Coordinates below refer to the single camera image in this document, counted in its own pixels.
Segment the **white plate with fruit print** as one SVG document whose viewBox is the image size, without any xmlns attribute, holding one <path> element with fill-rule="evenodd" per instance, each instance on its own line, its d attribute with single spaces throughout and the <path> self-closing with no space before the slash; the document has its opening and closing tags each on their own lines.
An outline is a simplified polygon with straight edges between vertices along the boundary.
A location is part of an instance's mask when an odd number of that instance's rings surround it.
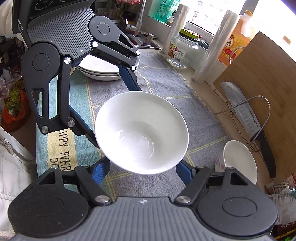
<svg viewBox="0 0 296 241">
<path fill-rule="evenodd" d="M 119 75 L 119 68 L 93 55 L 87 55 L 77 66 L 84 72 L 95 75 Z"/>
</svg>

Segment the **plastic wrap roll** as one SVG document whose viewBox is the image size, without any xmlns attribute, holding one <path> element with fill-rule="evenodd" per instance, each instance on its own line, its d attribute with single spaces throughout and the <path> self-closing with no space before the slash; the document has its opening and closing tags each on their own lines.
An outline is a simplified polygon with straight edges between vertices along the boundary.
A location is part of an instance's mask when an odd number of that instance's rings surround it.
<svg viewBox="0 0 296 241">
<path fill-rule="evenodd" d="M 174 16 L 173 23 L 166 37 L 165 44 L 162 48 L 162 52 L 164 54 L 168 54 L 169 52 L 171 39 L 177 36 L 181 28 L 184 28 L 184 26 L 186 25 L 188 12 L 189 12 L 188 6 L 179 4 L 176 14 Z"/>
<path fill-rule="evenodd" d="M 210 72 L 212 71 L 219 55 L 222 52 L 227 40 L 232 34 L 240 16 L 227 10 L 222 22 L 214 35 L 204 57 L 201 59 L 197 69 L 192 76 L 192 80 L 197 83 L 204 83 Z"/>
</svg>

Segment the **white bowl floral print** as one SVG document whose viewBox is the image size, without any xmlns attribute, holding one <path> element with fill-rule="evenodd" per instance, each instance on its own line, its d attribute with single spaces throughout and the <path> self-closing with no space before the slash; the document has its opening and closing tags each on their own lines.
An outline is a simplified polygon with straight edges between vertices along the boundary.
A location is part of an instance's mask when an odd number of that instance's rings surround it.
<svg viewBox="0 0 296 241">
<path fill-rule="evenodd" d="M 257 183 L 257 165 L 250 150 L 241 142 L 231 140 L 223 150 L 225 167 L 233 167 L 247 177 L 253 184 Z"/>
</svg>

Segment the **green detergent bottle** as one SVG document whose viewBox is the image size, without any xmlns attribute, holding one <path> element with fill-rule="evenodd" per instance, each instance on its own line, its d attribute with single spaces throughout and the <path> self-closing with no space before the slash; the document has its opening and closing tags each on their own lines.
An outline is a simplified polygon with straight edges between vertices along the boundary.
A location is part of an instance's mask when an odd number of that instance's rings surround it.
<svg viewBox="0 0 296 241">
<path fill-rule="evenodd" d="M 179 0 L 152 1 L 149 17 L 166 24 L 169 18 L 172 17 L 173 12 L 178 9 L 179 4 Z"/>
</svg>

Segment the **plastic wrap roll left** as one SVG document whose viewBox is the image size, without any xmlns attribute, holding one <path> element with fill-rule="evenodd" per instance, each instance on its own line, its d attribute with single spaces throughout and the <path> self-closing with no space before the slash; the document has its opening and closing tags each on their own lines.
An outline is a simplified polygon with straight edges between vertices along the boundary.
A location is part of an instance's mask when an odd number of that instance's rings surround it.
<svg viewBox="0 0 296 241">
<path fill-rule="evenodd" d="M 171 39 L 177 36 L 181 28 L 184 28 L 184 26 L 186 25 L 188 12 L 189 12 L 188 6 L 179 4 L 176 14 L 174 16 L 173 23 L 166 37 L 165 44 L 162 48 L 162 52 L 164 54 L 168 54 L 169 52 Z"/>
</svg>

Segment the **glass jar yellow lid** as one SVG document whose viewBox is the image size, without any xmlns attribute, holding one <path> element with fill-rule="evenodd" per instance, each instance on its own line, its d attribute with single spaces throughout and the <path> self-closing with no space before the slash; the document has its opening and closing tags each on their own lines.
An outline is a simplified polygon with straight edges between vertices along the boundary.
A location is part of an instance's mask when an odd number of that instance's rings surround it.
<svg viewBox="0 0 296 241">
<path fill-rule="evenodd" d="M 170 40 L 167 61 L 171 66 L 186 69 L 199 52 L 199 35 L 191 30 L 180 29 L 177 36 Z"/>
</svg>

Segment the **steel faucet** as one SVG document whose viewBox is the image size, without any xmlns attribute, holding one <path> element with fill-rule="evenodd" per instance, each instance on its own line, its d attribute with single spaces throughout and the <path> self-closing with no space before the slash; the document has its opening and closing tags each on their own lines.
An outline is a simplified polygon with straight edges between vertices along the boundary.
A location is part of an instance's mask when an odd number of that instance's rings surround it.
<svg viewBox="0 0 296 241">
<path fill-rule="evenodd" d="M 140 36 L 140 30 L 142 28 L 142 18 L 144 16 L 144 8 L 146 0 L 140 1 L 140 10 L 137 15 L 136 25 L 131 25 L 128 23 L 128 19 L 125 19 L 125 32 L 133 34 L 134 36 Z"/>
</svg>

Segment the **plastic wrap roll right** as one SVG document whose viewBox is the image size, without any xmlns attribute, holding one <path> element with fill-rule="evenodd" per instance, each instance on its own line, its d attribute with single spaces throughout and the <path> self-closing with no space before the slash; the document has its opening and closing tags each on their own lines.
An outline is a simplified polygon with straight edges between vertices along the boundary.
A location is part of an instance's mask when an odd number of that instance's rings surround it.
<svg viewBox="0 0 296 241">
<path fill-rule="evenodd" d="M 227 40 L 232 34 L 240 16 L 227 10 L 222 22 L 214 35 L 204 57 L 201 59 L 197 69 L 192 76 L 192 80 L 197 83 L 204 83 L 210 72 L 212 71 L 219 55 L 222 52 Z"/>
</svg>

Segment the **bamboo cutting board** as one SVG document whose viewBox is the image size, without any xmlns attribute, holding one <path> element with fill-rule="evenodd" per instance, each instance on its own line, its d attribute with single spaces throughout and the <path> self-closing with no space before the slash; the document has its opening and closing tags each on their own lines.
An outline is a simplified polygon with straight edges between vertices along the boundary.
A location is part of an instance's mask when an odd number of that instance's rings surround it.
<svg viewBox="0 0 296 241">
<path fill-rule="evenodd" d="M 279 184 L 295 173 L 295 61 L 273 40 L 258 32 L 213 85 L 236 84 L 263 127 L 275 158 L 276 177 L 269 178 L 262 158 L 256 157 L 257 184 Z"/>
</svg>

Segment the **white plastic food bag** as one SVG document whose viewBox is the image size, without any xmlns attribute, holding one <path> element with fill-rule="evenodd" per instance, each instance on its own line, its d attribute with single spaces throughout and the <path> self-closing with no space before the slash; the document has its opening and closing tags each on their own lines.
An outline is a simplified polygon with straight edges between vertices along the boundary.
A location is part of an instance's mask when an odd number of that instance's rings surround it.
<svg viewBox="0 0 296 241">
<path fill-rule="evenodd" d="M 278 210 L 275 224 L 283 225 L 295 222 L 295 173 L 279 184 L 272 181 L 265 187 L 269 198 L 275 203 Z"/>
</svg>

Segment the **sink soap dispenser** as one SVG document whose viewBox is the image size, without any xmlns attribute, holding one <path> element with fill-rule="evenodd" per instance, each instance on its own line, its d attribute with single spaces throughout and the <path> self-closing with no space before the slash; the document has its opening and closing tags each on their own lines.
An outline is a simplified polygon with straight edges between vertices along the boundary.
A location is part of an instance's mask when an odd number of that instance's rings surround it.
<svg viewBox="0 0 296 241">
<path fill-rule="evenodd" d="M 148 34 L 147 34 L 147 37 L 146 37 L 146 39 L 145 39 L 145 45 L 146 45 L 146 46 L 151 46 L 153 39 L 154 39 L 154 35 L 148 33 Z"/>
</svg>

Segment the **orange oil jug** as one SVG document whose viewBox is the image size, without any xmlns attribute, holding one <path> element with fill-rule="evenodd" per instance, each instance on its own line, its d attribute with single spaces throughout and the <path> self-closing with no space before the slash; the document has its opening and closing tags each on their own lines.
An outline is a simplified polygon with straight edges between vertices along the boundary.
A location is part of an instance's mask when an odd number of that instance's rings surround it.
<svg viewBox="0 0 296 241">
<path fill-rule="evenodd" d="M 223 47 L 218 60 L 225 66 L 229 66 L 230 60 L 233 61 L 243 50 L 237 48 L 245 48 L 254 35 L 253 13 L 246 10 L 244 14 L 240 16 L 240 19 Z"/>
</svg>

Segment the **white bowl plain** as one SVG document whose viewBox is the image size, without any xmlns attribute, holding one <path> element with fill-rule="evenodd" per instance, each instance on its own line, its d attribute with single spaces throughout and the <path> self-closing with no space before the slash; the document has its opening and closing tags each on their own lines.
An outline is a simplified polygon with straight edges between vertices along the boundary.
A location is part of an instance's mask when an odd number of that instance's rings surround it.
<svg viewBox="0 0 296 241">
<path fill-rule="evenodd" d="M 154 175 L 182 161 L 189 131 L 181 113 L 152 93 L 131 91 L 109 99 L 95 119 L 100 150 L 116 166 Z"/>
</svg>

